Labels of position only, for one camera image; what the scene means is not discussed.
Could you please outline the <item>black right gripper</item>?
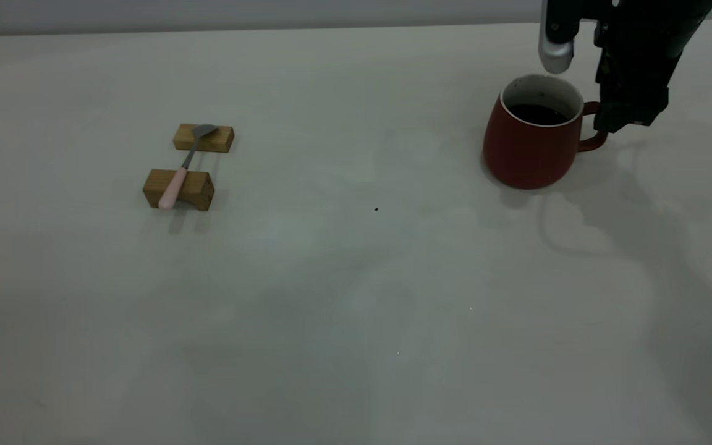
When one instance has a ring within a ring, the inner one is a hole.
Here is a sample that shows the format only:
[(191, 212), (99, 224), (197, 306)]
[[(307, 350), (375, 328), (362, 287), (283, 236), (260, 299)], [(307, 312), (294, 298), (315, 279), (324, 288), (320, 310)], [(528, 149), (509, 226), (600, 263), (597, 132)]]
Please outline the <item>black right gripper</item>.
[[(638, 69), (638, 125), (649, 127), (669, 105), (671, 70), (710, 11), (712, 1), (619, 1), (599, 20), (596, 47)], [(622, 76), (598, 68), (596, 83), (594, 129), (616, 133), (635, 124), (635, 103)]]

